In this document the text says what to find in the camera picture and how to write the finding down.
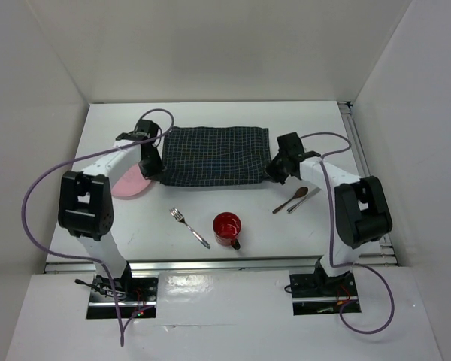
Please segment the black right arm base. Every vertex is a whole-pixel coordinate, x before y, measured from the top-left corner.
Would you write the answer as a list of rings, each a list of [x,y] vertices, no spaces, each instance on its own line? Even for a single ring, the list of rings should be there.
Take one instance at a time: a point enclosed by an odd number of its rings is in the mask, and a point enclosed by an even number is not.
[[[333,281],[320,283],[314,274],[292,273],[284,291],[292,297],[295,316],[361,313],[356,280],[351,272]]]

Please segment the silver metal fork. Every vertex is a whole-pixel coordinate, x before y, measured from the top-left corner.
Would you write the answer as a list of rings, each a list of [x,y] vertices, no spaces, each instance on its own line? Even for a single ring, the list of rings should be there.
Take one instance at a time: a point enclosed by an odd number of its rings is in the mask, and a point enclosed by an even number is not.
[[[177,208],[171,208],[170,210],[171,216],[179,223],[182,223],[201,243],[202,246],[206,247],[208,250],[211,249],[211,245],[197,232],[195,231],[187,222],[185,217]]]

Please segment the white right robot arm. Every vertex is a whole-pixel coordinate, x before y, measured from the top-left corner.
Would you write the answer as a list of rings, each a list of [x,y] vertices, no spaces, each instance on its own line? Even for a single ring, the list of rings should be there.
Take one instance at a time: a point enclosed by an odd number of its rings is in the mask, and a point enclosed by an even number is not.
[[[359,177],[326,161],[326,158],[348,151],[350,141],[333,132],[317,132],[311,136],[330,135],[344,140],[340,150],[323,154],[306,151],[297,133],[277,138],[278,153],[266,168],[275,183],[284,184],[290,176],[313,184],[328,196],[330,236],[327,253],[317,266],[322,271],[313,276],[314,289],[331,294],[339,285],[339,277],[350,271],[369,242],[379,241],[392,231],[393,223],[380,179]]]

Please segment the red ceramic mug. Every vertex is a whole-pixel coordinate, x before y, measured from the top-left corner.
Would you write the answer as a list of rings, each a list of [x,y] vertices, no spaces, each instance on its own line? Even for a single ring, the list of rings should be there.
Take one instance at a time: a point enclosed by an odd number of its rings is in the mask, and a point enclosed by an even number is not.
[[[231,247],[240,250],[241,245],[238,236],[241,232],[242,224],[240,218],[231,212],[222,212],[213,220],[213,233],[216,242],[223,247]]]

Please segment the dark checked cloth placemat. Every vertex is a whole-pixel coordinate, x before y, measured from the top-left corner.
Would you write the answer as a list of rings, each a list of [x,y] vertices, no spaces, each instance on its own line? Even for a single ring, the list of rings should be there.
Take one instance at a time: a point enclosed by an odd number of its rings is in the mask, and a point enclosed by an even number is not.
[[[165,136],[160,182],[170,187],[260,184],[270,161],[267,128],[175,126]]]

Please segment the pink plastic plate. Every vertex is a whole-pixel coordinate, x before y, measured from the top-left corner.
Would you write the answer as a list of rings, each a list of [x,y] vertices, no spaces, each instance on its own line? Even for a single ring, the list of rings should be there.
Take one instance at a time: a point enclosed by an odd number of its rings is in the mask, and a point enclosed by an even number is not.
[[[152,181],[144,178],[138,165],[133,165],[112,187],[115,198],[130,198],[142,193]]]

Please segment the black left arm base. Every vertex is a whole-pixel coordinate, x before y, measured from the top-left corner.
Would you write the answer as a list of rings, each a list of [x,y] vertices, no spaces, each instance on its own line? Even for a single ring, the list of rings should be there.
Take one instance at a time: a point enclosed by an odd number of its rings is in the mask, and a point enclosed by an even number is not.
[[[90,288],[87,320],[107,320],[116,317],[111,289],[100,283],[98,277],[91,282],[75,279],[78,285]],[[117,298],[123,319],[150,319],[156,317],[156,300],[159,279],[157,277],[132,278],[127,291],[118,289]]]

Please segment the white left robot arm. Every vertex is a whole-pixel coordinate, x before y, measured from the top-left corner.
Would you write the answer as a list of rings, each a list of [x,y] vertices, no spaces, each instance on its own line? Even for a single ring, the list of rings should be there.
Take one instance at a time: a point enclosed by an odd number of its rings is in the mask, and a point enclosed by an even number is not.
[[[114,222],[112,188],[131,168],[141,181],[150,181],[162,172],[162,160],[153,140],[160,127],[150,120],[139,120],[135,128],[117,136],[109,153],[80,172],[67,171],[61,179],[58,223],[75,237],[94,259],[96,271],[107,292],[117,300],[133,291],[129,263],[118,251],[111,233]]]

